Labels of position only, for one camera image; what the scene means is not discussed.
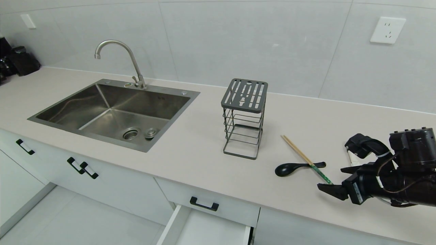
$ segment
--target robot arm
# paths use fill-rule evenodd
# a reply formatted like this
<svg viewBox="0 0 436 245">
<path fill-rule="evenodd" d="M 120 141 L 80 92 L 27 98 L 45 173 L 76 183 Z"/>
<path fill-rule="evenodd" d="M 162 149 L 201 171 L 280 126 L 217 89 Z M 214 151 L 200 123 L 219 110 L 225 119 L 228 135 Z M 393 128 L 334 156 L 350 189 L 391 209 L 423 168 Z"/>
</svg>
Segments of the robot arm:
<svg viewBox="0 0 436 245">
<path fill-rule="evenodd" d="M 370 197 L 391 200 L 393 207 L 417 204 L 436 206 L 436 139 L 433 129 L 394 132 L 389 143 L 362 134 L 351 137 L 345 147 L 359 158 L 374 153 L 375 162 L 342 168 L 351 174 L 341 185 L 318 184 L 318 189 L 341 200 L 361 205 Z"/>
</svg>

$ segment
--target sink drain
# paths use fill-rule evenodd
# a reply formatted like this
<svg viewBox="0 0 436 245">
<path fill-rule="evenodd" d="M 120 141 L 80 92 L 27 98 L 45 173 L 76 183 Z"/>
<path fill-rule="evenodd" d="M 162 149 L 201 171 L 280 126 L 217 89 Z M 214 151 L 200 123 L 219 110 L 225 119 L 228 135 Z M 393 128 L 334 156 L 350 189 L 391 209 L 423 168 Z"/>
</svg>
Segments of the sink drain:
<svg viewBox="0 0 436 245">
<path fill-rule="evenodd" d="M 136 130 L 136 129 L 131 129 L 131 130 L 129 130 L 129 131 L 127 131 L 127 132 L 125 132 L 125 133 L 123 134 L 123 139 L 125 139 L 125 140 L 132 140 L 132 139 L 134 139 L 136 136 L 138 136 L 138 130 Z"/>
</svg>

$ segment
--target kitchen sink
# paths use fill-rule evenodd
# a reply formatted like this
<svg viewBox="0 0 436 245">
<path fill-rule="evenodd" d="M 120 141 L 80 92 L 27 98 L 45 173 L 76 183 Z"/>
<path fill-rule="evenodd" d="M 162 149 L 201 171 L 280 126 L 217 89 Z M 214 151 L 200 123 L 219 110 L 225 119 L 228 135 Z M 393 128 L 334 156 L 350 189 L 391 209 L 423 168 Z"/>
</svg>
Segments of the kitchen sink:
<svg viewBox="0 0 436 245">
<path fill-rule="evenodd" d="M 28 120 L 148 152 L 198 94 L 102 79 Z"/>
</svg>

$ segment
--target wooden chopsticks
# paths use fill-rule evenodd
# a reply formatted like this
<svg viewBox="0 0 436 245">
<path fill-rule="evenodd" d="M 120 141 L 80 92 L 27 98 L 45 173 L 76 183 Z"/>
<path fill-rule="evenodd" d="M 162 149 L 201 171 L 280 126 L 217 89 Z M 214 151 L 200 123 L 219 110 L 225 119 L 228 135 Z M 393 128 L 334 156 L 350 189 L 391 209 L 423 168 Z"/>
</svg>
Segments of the wooden chopsticks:
<svg viewBox="0 0 436 245">
<path fill-rule="evenodd" d="M 313 170 L 315 170 L 315 172 L 317 172 L 318 174 L 319 174 L 319 176 L 321 176 L 328 184 L 333 184 L 333 182 L 331 182 L 330 180 L 329 180 L 329 178 L 327 178 L 327 176 L 325 176 L 324 174 L 323 174 L 323 172 L 321 172 L 321 170 L 317 167 L 317 166 L 315 166 L 315 164 L 306 156 L 306 155 L 304 155 L 304 153 L 300 150 L 300 149 L 298 149 L 298 147 L 294 144 L 294 143 L 292 143 L 292 141 L 290 140 L 290 139 L 288 139 L 288 137 L 286 137 L 285 135 L 282 135 L 282 138 L 286 141 L 286 143 L 288 143 L 288 145 L 300 156 L 300 157 L 302 157 L 306 162 L 307 162 L 307 164 L 309 164 L 312 168 L 313 168 Z"/>
</svg>

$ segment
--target spoon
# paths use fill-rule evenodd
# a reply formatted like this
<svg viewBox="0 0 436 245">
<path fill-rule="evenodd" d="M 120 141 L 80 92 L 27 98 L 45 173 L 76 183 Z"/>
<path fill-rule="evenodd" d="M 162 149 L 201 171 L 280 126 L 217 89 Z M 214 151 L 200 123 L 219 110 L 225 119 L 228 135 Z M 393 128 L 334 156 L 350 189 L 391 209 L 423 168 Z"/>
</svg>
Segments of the spoon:
<svg viewBox="0 0 436 245">
<path fill-rule="evenodd" d="M 320 162 L 315 163 L 315 166 L 317 166 L 318 168 L 322 168 L 326 167 L 327 164 L 325 162 Z M 310 165 L 307 163 L 283 163 L 276 168 L 275 172 L 276 175 L 279 177 L 286 177 L 292 174 L 292 172 L 294 172 L 299 167 L 310 167 Z"/>
</svg>

